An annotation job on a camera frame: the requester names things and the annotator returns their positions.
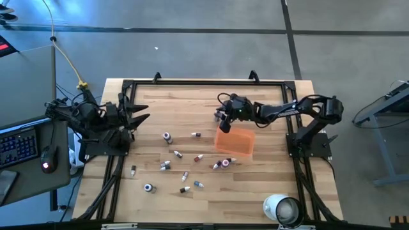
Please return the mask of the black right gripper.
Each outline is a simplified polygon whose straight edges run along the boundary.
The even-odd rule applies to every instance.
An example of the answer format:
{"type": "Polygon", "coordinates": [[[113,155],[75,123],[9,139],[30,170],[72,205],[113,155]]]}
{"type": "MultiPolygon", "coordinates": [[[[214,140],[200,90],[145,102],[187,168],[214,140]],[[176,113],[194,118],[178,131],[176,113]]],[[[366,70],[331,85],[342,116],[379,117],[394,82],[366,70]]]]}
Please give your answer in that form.
{"type": "Polygon", "coordinates": [[[230,95],[222,93],[229,97],[228,100],[221,102],[221,106],[217,108],[217,111],[222,114],[219,116],[220,125],[219,128],[224,133],[229,133],[231,130],[231,123],[234,120],[239,121],[254,121],[254,105],[251,101],[244,96],[238,96],[235,93],[230,95]]]}

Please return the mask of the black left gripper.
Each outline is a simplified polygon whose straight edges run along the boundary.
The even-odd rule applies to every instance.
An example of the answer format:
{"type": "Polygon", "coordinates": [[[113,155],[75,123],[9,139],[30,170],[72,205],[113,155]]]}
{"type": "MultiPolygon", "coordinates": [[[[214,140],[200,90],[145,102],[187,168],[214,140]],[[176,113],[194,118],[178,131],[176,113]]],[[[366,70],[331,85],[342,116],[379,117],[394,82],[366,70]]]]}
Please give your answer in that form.
{"type": "Polygon", "coordinates": [[[118,94],[118,103],[107,102],[107,140],[133,141],[133,130],[143,123],[150,114],[132,118],[132,113],[147,109],[148,105],[133,105],[124,93],[118,94]]]}

